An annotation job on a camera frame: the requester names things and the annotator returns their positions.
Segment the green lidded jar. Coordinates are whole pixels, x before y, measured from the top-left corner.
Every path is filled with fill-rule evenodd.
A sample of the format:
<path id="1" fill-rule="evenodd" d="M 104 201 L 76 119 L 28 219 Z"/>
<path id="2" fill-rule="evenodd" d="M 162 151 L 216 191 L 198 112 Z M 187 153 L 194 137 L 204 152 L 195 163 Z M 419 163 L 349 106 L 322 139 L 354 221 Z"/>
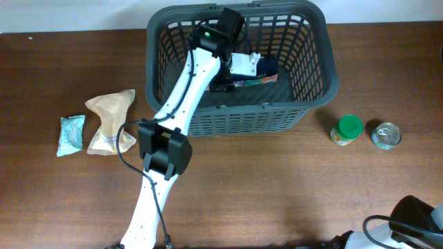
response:
<path id="1" fill-rule="evenodd" d="M 363 132 L 363 122 L 355 115 L 343 116 L 330 131 L 332 142 L 345 146 L 358 138 Z"/>

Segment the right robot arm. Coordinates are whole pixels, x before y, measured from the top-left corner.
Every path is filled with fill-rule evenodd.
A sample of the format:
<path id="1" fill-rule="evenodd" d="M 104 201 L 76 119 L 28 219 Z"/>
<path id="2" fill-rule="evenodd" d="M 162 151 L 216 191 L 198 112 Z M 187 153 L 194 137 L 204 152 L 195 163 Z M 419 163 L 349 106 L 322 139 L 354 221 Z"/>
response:
<path id="1" fill-rule="evenodd" d="M 322 248 L 442 248 L 442 205 L 433 207 L 413 195 L 401 199 L 390 216 L 373 215 L 360 232 L 348 231 Z"/>

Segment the tan paper pouch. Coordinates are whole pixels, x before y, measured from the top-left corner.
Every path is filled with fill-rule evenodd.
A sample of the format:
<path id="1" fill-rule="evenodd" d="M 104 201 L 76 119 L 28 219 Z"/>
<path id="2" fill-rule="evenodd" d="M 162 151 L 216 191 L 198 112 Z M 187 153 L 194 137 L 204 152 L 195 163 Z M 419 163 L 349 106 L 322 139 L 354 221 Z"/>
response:
<path id="1" fill-rule="evenodd" d="M 127 111 L 135 98 L 135 90 L 99 95 L 85 102 L 86 107 L 97 114 L 101 125 L 94 134 L 88 154 L 110 156 L 117 154 L 117 133 L 126 121 Z"/>

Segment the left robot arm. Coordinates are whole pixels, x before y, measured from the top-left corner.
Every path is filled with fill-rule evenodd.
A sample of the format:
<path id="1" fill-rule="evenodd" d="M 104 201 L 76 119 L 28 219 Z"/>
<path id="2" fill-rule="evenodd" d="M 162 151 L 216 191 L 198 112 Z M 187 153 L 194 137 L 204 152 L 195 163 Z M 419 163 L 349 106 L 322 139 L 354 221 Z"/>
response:
<path id="1" fill-rule="evenodd" d="M 256 53 L 235 53 L 246 21 L 239 12 L 224 8 L 214 26 L 199 24 L 188 38 L 186 64 L 169 98 L 153 120 L 138 121 L 142 169 L 141 192 L 129 227 L 117 248 L 153 248 L 168 193 L 184 173 L 192 156 L 188 130 L 195 109 L 207 86 L 218 77 L 255 75 Z"/>

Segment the silver tin can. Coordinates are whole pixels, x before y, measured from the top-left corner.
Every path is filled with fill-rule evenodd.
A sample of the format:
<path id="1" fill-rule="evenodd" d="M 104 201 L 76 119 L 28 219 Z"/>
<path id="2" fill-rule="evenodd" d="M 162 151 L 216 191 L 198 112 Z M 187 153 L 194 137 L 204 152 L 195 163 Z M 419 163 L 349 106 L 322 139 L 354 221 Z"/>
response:
<path id="1" fill-rule="evenodd" d="M 385 150 L 396 147 L 401 142 L 401 138 L 400 128 L 391 122 L 381 123 L 374 129 L 371 135 L 374 145 Z"/>

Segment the grey plastic basket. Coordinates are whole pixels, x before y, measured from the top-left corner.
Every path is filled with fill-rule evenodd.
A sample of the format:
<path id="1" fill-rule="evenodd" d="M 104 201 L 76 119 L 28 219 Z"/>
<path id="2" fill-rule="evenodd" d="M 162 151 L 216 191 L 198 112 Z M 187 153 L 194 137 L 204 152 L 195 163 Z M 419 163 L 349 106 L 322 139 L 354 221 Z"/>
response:
<path id="1" fill-rule="evenodd" d="M 189 128 L 191 136 L 286 131 L 308 110 L 332 100 L 338 76 L 325 17 L 309 1 L 230 3 L 244 16 L 247 34 L 241 53 L 256 52 L 278 66 L 275 82 L 238 87 L 227 93 L 206 91 Z M 170 6 L 147 24 L 145 95 L 159 110 L 171 94 L 188 53 L 188 35 L 204 21 L 215 23 L 217 3 Z"/>

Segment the mint green wipes packet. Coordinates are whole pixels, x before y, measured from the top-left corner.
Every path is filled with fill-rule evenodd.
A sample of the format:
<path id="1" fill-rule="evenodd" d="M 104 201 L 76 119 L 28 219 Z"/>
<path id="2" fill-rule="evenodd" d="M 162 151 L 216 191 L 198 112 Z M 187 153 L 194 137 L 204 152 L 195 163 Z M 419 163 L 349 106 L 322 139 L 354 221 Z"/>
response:
<path id="1" fill-rule="evenodd" d="M 57 148 L 57 157 L 66 156 L 82 151 L 82 131 L 85 115 L 61 117 L 60 137 Z"/>

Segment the blue cardboard box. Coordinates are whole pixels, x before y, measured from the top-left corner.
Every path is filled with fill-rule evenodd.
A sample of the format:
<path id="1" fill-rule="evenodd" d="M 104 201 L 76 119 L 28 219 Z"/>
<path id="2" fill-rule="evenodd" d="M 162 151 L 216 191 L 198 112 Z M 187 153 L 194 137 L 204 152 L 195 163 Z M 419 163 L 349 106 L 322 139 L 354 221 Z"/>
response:
<path id="1" fill-rule="evenodd" d="M 233 74 L 233 84 L 236 87 L 253 86 L 277 82 L 278 61 L 276 57 L 263 57 L 257 63 L 256 76 Z"/>

